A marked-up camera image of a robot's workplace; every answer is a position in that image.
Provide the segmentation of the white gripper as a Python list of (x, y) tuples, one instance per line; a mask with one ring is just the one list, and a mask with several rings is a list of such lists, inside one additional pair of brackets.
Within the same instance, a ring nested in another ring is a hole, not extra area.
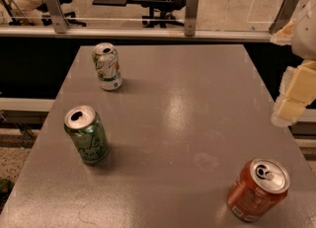
[(316, 0), (309, 0), (296, 20), (290, 20), (273, 34), (270, 42), (291, 45), (294, 54), (309, 59), (297, 67), (288, 66), (280, 82), (271, 122), (288, 127), (316, 100)]

